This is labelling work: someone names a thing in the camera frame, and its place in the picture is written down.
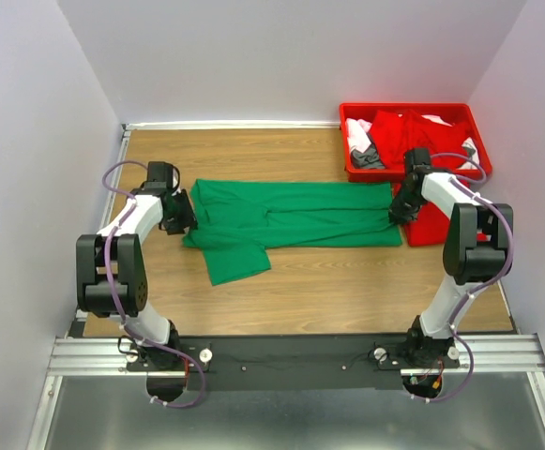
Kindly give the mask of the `green t shirt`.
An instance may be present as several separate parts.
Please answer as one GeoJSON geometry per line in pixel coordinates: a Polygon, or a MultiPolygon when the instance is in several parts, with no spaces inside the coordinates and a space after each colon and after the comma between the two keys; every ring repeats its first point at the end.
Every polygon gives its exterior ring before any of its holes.
{"type": "Polygon", "coordinates": [[[388,183],[247,182],[199,179],[190,192],[212,285],[259,275],[272,248],[385,248],[401,245],[388,217],[388,183]]]}

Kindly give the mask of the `grey t shirt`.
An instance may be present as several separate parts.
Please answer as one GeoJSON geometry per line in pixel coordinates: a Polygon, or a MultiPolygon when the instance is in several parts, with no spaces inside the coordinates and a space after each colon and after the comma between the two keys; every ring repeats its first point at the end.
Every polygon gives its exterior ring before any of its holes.
{"type": "Polygon", "coordinates": [[[366,150],[360,152],[353,149],[350,153],[350,160],[356,169],[361,170],[385,170],[386,166],[380,159],[378,150],[374,144],[371,144],[366,150]]]}

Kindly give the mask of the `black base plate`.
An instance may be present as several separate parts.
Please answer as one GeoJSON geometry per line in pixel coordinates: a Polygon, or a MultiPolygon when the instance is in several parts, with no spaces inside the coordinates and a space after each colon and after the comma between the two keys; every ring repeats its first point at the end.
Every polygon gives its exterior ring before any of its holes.
{"type": "Polygon", "coordinates": [[[192,390],[296,391],[412,386],[437,394],[446,368],[458,368],[451,337],[405,334],[182,337],[188,362],[170,352],[131,342],[120,352],[132,372],[146,372],[150,391],[168,391],[180,382],[192,390]]]}

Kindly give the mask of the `white pink t shirt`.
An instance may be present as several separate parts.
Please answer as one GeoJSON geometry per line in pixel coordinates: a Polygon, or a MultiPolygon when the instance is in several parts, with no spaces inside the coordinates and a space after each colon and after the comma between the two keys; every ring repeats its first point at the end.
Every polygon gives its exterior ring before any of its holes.
{"type": "Polygon", "coordinates": [[[345,121],[348,149],[363,152],[371,145],[371,122],[364,119],[347,118],[345,121]]]}

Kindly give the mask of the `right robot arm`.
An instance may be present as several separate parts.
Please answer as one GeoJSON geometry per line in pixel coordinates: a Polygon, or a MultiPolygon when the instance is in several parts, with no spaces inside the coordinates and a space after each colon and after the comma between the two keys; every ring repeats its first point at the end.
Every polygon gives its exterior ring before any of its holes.
{"type": "Polygon", "coordinates": [[[396,225],[410,223],[428,203],[448,219],[445,277],[404,341],[387,348],[387,357],[396,366],[425,367],[448,355],[465,312],[510,271],[513,210],[505,203],[486,200],[455,173],[434,167],[426,148],[407,151],[404,169],[405,177],[388,209],[389,220],[396,225]]]}

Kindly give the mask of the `folded red t shirt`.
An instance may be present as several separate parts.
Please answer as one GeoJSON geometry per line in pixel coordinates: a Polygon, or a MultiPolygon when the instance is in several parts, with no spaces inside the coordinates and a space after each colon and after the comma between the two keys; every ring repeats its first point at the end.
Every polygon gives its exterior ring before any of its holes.
{"type": "MultiPolygon", "coordinates": [[[[399,184],[392,187],[393,198],[399,184]]],[[[423,180],[422,195],[427,203],[417,219],[402,226],[410,247],[443,244],[447,239],[449,222],[457,203],[477,205],[474,192],[455,175],[446,172],[428,173],[423,180]]]]}

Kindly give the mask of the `red t shirt in bin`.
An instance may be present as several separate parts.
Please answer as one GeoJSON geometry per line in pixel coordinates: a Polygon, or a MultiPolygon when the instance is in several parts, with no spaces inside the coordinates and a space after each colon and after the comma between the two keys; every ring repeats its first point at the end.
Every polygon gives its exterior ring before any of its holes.
{"type": "Polygon", "coordinates": [[[407,151],[426,148],[431,155],[454,153],[466,157],[467,152],[462,145],[472,136],[466,123],[439,124],[412,110],[378,112],[372,121],[370,134],[385,167],[401,172],[404,171],[407,151]]]}

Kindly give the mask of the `red plastic bin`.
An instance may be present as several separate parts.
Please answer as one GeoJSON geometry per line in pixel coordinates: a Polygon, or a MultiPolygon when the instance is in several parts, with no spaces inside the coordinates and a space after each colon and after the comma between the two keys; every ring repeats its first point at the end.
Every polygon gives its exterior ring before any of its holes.
{"type": "Polygon", "coordinates": [[[464,103],[356,102],[339,106],[345,171],[351,182],[399,182],[408,150],[470,179],[492,173],[477,124],[464,103]]]}

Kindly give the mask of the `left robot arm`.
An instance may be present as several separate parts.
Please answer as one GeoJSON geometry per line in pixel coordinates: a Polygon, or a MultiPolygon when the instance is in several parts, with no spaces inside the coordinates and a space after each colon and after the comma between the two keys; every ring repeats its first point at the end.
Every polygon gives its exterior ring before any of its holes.
{"type": "Polygon", "coordinates": [[[156,312],[149,301],[143,255],[143,243],[155,229],[169,235],[197,229],[189,195],[180,181],[177,167],[164,161],[144,164],[123,160],[103,174],[102,185],[124,196],[126,203],[109,224],[77,239],[76,292],[78,308],[117,322],[133,342],[137,356],[152,348],[180,360],[189,369],[198,364],[181,351],[175,325],[156,312]],[[125,164],[146,170],[145,180],[130,191],[108,181],[125,164]]]}

